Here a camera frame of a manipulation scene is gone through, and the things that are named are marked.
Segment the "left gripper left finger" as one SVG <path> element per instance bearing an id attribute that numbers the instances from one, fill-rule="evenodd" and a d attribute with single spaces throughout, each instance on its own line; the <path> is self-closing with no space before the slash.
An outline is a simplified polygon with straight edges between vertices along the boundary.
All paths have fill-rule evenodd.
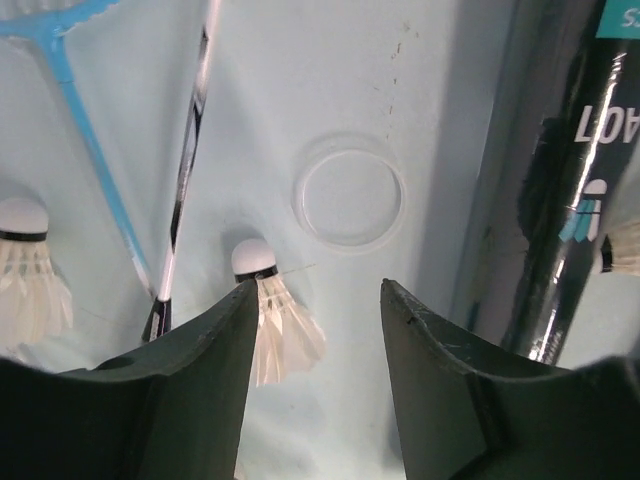
<path id="1" fill-rule="evenodd" d="M 1 362 L 5 479 L 230 479 L 257 331 L 257 289 L 98 367 Z"/>

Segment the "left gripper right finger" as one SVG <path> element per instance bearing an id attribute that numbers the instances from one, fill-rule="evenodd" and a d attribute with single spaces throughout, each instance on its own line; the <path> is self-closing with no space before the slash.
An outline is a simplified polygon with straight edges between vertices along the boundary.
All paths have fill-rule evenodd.
<path id="1" fill-rule="evenodd" d="M 381 321 L 410 479 L 635 479 L 639 363 L 538 363 L 431 311 L 394 280 Z"/>

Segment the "white feather shuttlecock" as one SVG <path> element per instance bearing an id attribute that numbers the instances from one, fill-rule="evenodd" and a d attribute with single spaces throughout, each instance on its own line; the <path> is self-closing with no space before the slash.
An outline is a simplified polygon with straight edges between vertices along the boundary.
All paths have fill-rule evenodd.
<path id="1" fill-rule="evenodd" d="M 1 346 L 7 350 L 73 326 L 72 294 L 52 262 L 48 233 L 40 202 L 1 201 Z"/>

